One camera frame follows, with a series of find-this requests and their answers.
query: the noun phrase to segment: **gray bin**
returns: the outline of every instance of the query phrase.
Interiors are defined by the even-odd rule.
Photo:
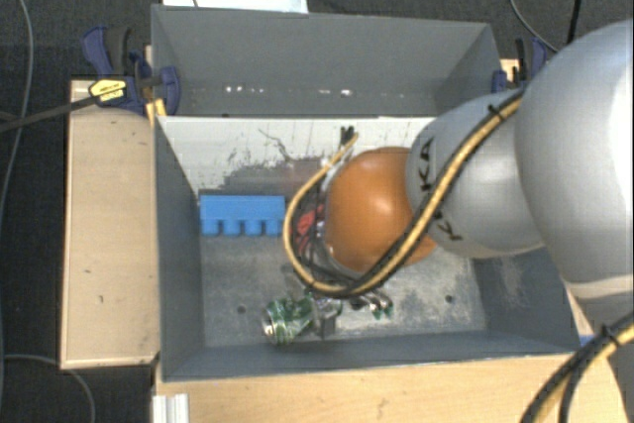
[[[425,119],[488,93],[499,60],[487,25],[155,6],[153,60],[175,65],[183,86],[179,116],[156,128],[165,381],[578,346],[547,253],[474,262],[439,250],[388,283],[392,321],[347,310],[332,338],[277,348],[260,312],[283,294],[281,240],[200,236],[201,191],[288,197],[340,127],[360,132],[358,152],[408,146]]]

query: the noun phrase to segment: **black carpet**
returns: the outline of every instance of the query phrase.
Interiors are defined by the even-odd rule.
[[[106,24],[132,28],[131,48],[150,42],[150,4],[160,0],[25,0],[35,31],[35,73],[29,107],[36,113],[67,100],[74,74],[91,73],[78,38]],[[541,35],[560,47],[573,0],[516,0]],[[481,21],[492,25],[502,56],[528,33],[508,0],[308,0],[310,11]],[[583,0],[578,35],[632,17],[633,0]],[[0,0],[0,111],[18,114],[26,75],[26,32],[16,0]],[[0,135],[0,177],[11,135]],[[0,287],[5,350],[55,357],[63,243],[65,122],[58,118],[25,129],[9,189],[0,245]],[[84,372],[100,422],[149,419],[147,368]],[[66,375],[38,364],[11,362],[5,375],[0,421],[84,422],[88,408]]]

